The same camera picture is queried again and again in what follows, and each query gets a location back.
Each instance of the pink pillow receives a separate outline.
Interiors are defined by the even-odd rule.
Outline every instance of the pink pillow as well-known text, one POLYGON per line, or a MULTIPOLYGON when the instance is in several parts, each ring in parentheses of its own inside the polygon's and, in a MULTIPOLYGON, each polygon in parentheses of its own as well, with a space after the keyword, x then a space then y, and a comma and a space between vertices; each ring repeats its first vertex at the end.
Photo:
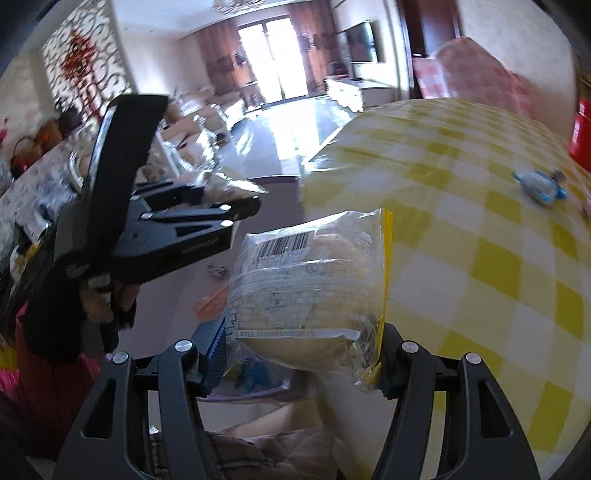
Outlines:
POLYGON ((507 70, 507 72, 511 75, 513 80, 513 100, 517 105, 517 111, 521 115, 533 118, 534 104, 531 101, 530 91, 527 88, 526 80, 510 70, 507 70))
POLYGON ((424 98, 458 98, 518 113, 514 77, 471 38, 449 41, 429 59, 413 59, 424 98))

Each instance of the red object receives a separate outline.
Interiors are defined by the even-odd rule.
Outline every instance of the red object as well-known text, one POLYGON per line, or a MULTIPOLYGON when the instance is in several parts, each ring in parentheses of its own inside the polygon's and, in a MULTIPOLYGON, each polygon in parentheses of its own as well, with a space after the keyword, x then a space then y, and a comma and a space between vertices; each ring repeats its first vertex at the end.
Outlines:
POLYGON ((575 162, 591 172, 591 103, 582 99, 574 118, 573 138, 569 153, 575 162))
POLYGON ((18 370, 0 370, 0 390, 31 417, 44 456, 56 460, 100 373, 99 363, 80 355, 73 364, 51 365, 27 349, 18 319, 16 341, 18 370))

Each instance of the label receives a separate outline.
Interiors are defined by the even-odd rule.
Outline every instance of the label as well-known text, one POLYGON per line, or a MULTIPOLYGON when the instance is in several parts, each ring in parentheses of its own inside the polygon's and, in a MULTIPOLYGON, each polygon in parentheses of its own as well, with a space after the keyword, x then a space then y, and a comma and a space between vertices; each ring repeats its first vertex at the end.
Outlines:
POLYGON ((238 330, 232 332, 233 338, 319 338, 344 337, 352 342, 359 340, 361 332, 348 328, 301 328, 296 330, 238 330))
POLYGON ((314 231, 296 233, 267 240, 257 246, 254 263, 256 268, 277 267, 292 263, 309 251, 314 231))

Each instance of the barcode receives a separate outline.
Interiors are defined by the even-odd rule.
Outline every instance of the barcode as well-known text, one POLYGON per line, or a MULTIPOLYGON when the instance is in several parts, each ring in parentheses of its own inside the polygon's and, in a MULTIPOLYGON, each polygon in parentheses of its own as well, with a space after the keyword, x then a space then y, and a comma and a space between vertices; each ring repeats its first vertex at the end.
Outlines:
POLYGON ((257 260, 302 250, 308 246, 308 239, 311 233, 312 231, 302 232, 263 242, 260 246, 257 260))

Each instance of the blue toy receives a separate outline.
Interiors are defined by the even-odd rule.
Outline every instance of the blue toy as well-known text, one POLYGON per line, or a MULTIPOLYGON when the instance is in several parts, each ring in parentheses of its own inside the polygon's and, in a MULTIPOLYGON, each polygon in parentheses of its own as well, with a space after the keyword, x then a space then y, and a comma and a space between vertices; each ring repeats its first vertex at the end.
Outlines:
POLYGON ((560 186, 565 176, 560 170, 554 170, 549 177, 545 173, 528 170, 524 173, 513 172, 513 178, 521 183, 521 187, 542 205, 552 205, 555 200, 564 200, 566 192, 560 186))

